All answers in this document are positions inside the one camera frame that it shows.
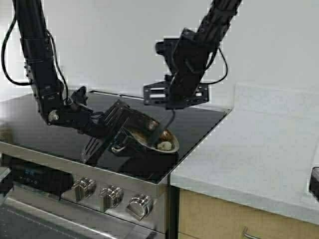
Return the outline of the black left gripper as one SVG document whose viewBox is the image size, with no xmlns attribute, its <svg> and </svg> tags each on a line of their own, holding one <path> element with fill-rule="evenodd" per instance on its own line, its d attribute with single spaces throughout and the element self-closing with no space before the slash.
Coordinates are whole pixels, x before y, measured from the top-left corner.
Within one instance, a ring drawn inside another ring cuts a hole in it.
<svg viewBox="0 0 319 239">
<path fill-rule="evenodd" d="M 120 129 L 133 115 L 128 104 L 117 100 L 98 119 L 97 126 L 89 131 L 90 139 L 82 149 L 80 160 L 84 164 L 97 164 L 101 155 L 110 146 Z"/>
</svg>

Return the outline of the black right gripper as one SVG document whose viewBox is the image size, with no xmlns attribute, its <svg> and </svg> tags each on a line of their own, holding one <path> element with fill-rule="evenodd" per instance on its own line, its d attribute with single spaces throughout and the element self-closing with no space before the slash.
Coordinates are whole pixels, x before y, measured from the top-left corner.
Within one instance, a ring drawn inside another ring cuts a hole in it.
<svg viewBox="0 0 319 239">
<path fill-rule="evenodd" d="M 146 106 L 162 107 L 166 110 L 181 110 L 209 101 L 209 88 L 208 85 L 204 83 L 199 84 L 192 96 L 177 100 L 169 96 L 168 88 L 169 82 L 167 81 L 144 86 L 144 104 Z"/>
</svg>

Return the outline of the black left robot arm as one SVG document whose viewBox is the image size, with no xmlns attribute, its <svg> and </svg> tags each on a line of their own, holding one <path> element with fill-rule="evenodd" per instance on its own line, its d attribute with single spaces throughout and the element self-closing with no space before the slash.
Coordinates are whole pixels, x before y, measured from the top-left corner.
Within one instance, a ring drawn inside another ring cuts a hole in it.
<svg viewBox="0 0 319 239">
<path fill-rule="evenodd" d="M 47 125 L 73 128 L 90 136 L 82 151 L 82 162 L 96 165 L 105 150 L 117 156 L 128 153 L 131 136 L 127 124 L 133 109 L 117 100 L 105 112 L 87 107 L 86 87 L 69 95 L 66 80 L 57 63 L 56 46 L 46 27 L 39 0 L 14 0 L 11 27 L 19 27 L 28 84 L 39 113 Z"/>
</svg>

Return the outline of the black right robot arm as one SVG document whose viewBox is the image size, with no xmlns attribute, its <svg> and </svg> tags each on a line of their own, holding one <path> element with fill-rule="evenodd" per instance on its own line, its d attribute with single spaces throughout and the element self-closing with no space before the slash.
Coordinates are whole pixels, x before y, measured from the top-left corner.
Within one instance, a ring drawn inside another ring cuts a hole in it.
<svg viewBox="0 0 319 239">
<path fill-rule="evenodd" d="M 180 37 L 155 44 L 155 51 L 164 57 L 170 74 L 161 82 L 144 86 L 145 105 L 177 110 L 209 101 L 209 84 L 201 80 L 240 4 L 240 0 L 214 0 L 197 31 L 184 28 Z"/>
</svg>

